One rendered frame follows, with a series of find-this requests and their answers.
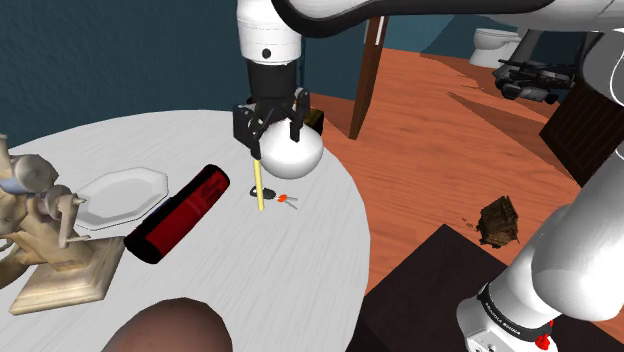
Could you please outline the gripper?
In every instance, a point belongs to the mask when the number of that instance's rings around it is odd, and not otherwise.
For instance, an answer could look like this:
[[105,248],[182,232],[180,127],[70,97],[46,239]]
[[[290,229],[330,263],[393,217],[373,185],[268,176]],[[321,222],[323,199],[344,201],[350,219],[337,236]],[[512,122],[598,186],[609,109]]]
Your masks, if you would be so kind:
[[248,104],[233,107],[233,136],[246,146],[255,160],[261,159],[260,138],[266,131],[266,119],[270,112],[273,121],[284,115],[290,120],[290,139],[300,141],[300,130],[305,115],[310,111],[310,95],[307,89],[296,89],[296,62],[286,65],[263,65],[247,61],[250,96]]

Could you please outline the white round ball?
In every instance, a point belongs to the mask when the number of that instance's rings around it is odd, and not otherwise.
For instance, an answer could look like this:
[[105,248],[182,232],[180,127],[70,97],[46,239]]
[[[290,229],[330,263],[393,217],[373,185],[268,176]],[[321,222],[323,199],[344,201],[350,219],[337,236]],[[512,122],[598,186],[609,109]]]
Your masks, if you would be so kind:
[[321,136],[303,125],[298,142],[290,138],[290,120],[273,123],[260,138],[260,163],[271,175],[287,180],[302,178],[320,162],[324,145]]

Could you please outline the small dark yellowish box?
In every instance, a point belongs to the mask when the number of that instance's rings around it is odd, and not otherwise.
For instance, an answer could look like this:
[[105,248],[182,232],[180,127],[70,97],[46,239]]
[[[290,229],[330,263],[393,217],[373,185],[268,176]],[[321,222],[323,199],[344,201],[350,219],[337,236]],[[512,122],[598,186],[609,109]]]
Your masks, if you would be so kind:
[[323,133],[324,112],[316,108],[311,108],[304,115],[304,124],[321,135]]

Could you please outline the yellow pencil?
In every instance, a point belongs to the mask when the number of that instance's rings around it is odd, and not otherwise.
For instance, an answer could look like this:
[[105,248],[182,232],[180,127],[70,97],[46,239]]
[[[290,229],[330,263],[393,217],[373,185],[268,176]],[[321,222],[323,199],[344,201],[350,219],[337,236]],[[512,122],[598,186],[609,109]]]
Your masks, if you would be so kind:
[[259,211],[263,211],[265,206],[264,206],[264,191],[263,191],[263,184],[262,184],[262,172],[261,172],[260,160],[253,159],[253,168],[254,168],[254,181],[255,181],[257,206],[258,206]]

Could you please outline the keys with orange tag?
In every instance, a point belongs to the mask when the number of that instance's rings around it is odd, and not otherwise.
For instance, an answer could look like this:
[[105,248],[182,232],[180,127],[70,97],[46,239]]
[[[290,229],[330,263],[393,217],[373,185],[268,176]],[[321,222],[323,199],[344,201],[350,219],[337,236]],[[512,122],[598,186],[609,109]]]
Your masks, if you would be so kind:
[[[264,200],[276,200],[279,203],[287,204],[293,209],[298,209],[297,206],[293,203],[298,201],[298,198],[290,197],[287,194],[278,195],[274,190],[269,188],[263,188],[261,191]],[[258,198],[258,193],[256,190],[256,186],[253,186],[249,191],[250,196]],[[258,209],[260,211],[264,210],[264,201],[258,201]]]

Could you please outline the dark brown wooden door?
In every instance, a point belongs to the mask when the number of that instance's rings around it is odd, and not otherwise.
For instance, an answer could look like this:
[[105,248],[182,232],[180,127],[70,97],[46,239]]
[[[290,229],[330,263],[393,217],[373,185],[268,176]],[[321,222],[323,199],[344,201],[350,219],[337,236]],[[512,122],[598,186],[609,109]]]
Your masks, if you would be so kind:
[[367,21],[364,52],[348,137],[356,140],[368,113],[374,92],[388,17],[374,17]]

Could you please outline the red and black cylinder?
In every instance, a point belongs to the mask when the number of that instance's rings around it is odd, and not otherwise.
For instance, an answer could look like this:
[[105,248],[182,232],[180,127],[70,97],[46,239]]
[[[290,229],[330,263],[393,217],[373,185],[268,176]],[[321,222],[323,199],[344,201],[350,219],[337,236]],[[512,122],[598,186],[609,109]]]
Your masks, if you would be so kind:
[[206,165],[124,238],[126,249],[145,263],[159,263],[214,206],[229,185],[230,179],[221,168]]

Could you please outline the round white table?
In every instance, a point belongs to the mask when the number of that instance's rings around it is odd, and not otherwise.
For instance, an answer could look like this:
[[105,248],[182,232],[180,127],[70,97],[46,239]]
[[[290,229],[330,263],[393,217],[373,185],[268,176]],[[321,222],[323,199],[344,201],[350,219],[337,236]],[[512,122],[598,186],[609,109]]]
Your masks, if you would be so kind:
[[228,190],[158,264],[125,253],[105,299],[14,316],[23,287],[0,290],[0,352],[101,352],[138,311],[189,297],[224,320],[234,352],[345,352],[369,277],[370,234],[357,187],[331,153],[306,177],[265,175],[294,206],[258,207],[249,192],[249,151],[221,111],[168,111],[113,118],[16,147],[49,160],[78,190],[104,173],[142,166],[178,192],[204,166],[229,176]]

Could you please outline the white octagonal plate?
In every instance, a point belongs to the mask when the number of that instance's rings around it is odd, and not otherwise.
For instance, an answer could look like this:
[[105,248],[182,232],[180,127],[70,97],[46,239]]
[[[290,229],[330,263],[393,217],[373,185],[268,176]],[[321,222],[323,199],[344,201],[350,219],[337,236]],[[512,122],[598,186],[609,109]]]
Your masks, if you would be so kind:
[[105,173],[77,191],[86,200],[76,225],[90,231],[137,220],[169,194],[165,173],[134,167]]

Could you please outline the white toilet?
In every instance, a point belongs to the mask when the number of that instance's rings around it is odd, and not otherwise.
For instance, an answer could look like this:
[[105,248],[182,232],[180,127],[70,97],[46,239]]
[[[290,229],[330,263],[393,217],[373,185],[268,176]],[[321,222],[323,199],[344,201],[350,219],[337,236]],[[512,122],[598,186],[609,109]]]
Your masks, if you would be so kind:
[[473,36],[475,49],[469,63],[479,67],[497,69],[502,60],[508,60],[521,37],[515,32],[477,28]]

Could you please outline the brown round object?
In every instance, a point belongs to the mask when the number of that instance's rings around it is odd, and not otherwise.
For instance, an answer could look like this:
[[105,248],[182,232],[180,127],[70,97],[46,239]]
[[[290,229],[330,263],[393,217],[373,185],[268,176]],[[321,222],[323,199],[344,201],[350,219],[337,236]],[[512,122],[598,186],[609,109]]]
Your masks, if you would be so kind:
[[101,352],[233,352],[221,316],[190,298],[168,299],[138,312]]

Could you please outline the brown wooden basket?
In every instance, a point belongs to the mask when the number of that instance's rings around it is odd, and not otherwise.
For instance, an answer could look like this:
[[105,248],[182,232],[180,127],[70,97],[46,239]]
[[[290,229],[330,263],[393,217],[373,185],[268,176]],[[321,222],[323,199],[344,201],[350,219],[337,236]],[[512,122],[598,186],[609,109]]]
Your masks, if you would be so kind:
[[518,239],[518,214],[509,196],[501,196],[480,211],[476,229],[481,245],[501,248]]

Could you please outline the beige wooden figure on base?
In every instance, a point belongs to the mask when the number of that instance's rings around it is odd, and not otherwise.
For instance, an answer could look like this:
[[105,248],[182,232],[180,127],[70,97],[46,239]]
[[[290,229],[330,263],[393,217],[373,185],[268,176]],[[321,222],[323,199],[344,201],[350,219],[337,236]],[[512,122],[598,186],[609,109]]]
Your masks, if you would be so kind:
[[85,200],[56,182],[58,173],[38,154],[12,156],[0,134],[0,289],[33,266],[9,308],[22,315],[105,298],[124,252],[123,239],[92,240],[74,226]]

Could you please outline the black and grey machine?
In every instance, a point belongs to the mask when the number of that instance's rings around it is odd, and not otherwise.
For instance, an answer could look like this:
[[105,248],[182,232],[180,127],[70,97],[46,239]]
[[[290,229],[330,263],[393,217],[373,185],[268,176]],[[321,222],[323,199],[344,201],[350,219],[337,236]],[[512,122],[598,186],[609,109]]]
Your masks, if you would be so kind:
[[532,60],[500,60],[500,63],[501,66],[493,71],[495,86],[508,100],[520,98],[552,105],[559,98],[553,90],[571,89],[578,73],[578,68],[573,65]]

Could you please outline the dark brown cabinet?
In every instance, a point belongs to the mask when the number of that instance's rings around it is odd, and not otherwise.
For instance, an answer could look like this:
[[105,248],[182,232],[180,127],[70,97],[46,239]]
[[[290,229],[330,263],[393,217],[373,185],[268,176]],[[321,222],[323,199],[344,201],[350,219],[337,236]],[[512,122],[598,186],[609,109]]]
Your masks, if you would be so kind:
[[579,186],[624,141],[624,107],[577,82],[539,133]]

